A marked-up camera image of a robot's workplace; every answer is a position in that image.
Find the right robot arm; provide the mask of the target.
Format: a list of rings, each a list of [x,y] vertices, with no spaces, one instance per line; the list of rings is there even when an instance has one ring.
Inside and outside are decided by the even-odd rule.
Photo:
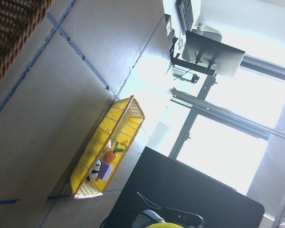
[[[138,214],[134,218],[134,221],[131,223],[131,227],[146,228],[149,225],[156,223],[165,223],[165,220],[155,211],[147,209],[142,212],[138,212]]]

